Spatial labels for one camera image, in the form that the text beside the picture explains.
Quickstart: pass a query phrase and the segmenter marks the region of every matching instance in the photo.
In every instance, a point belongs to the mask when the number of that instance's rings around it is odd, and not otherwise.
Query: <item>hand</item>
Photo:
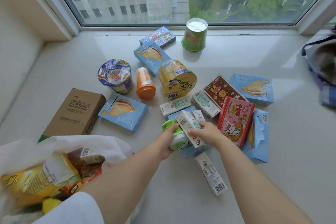
[[[201,121],[200,126],[203,129],[191,129],[188,131],[190,136],[198,136],[206,144],[217,147],[218,143],[222,140],[228,140],[228,138],[223,135],[218,128],[211,122]]]
[[[160,133],[152,143],[153,149],[158,151],[161,160],[167,159],[174,151],[170,148],[170,144],[173,141],[173,132],[178,127],[178,124],[171,125],[165,132]]]

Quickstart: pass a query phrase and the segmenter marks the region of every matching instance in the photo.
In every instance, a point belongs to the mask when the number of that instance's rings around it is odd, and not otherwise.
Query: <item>brown snack box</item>
[[[225,81],[222,76],[218,76],[214,79],[203,89],[203,91],[219,108],[222,108],[224,98],[226,96],[248,102],[248,100],[244,98],[231,84]]]
[[[38,143],[52,136],[89,135],[105,103],[102,94],[73,88]]]

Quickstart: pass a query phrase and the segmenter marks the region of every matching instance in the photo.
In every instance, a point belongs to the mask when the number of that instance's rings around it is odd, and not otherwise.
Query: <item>person's left hand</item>
[[[152,143],[153,150],[158,151],[161,160],[167,159],[174,151],[170,148],[170,144],[173,141],[173,132],[178,127],[178,124],[171,125],[165,132],[160,133]]]

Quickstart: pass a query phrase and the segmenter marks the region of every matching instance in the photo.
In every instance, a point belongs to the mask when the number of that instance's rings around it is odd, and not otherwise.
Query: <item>orange bottle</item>
[[[156,88],[153,84],[148,70],[144,67],[136,71],[136,94],[141,100],[151,100],[156,94]]]

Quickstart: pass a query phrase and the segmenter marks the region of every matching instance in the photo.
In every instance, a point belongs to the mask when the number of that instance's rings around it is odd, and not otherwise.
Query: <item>person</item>
[[[246,224],[313,224],[215,125],[209,122],[199,124],[203,129],[192,129],[188,134],[200,137],[219,151]],[[160,162],[173,152],[169,146],[172,133],[178,126],[172,125],[159,134],[152,144],[86,184],[81,192],[75,193],[36,223],[46,223],[45,218],[48,218],[48,223],[124,224],[140,201]],[[71,219],[72,215],[75,215],[75,221]]]

